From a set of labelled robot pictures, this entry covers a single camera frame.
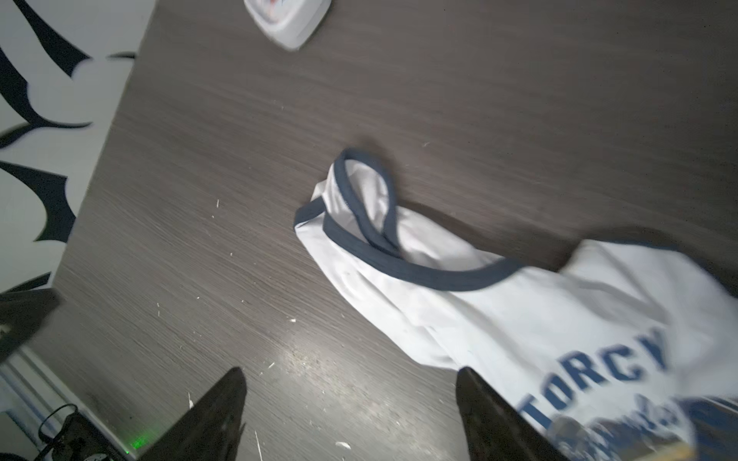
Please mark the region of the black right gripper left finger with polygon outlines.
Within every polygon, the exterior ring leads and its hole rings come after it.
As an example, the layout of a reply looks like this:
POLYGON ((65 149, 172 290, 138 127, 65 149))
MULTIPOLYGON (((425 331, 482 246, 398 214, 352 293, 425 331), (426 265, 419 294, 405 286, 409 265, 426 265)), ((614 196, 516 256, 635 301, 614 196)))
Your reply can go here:
POLYGON ((246 396, 244 372, 234 367, 140 461, 235 461, 246 396))

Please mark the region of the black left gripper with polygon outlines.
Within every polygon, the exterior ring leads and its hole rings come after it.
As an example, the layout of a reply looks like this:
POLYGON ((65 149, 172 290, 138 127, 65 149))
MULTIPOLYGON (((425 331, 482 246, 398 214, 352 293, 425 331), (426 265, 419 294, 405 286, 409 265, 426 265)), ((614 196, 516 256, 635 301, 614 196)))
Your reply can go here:
POLYGON ((1 295, 1 362, 38 333, 47 317, 61 305, 52 288, 1 295))

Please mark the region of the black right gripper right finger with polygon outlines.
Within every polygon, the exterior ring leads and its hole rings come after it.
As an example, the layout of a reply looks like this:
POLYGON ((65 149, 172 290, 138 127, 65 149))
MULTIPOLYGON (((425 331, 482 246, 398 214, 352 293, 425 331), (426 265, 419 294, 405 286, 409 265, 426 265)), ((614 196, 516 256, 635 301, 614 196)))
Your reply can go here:
POLYGON ((472 368, 457 372, 455 399, 472 460, 566 460, 472 368))

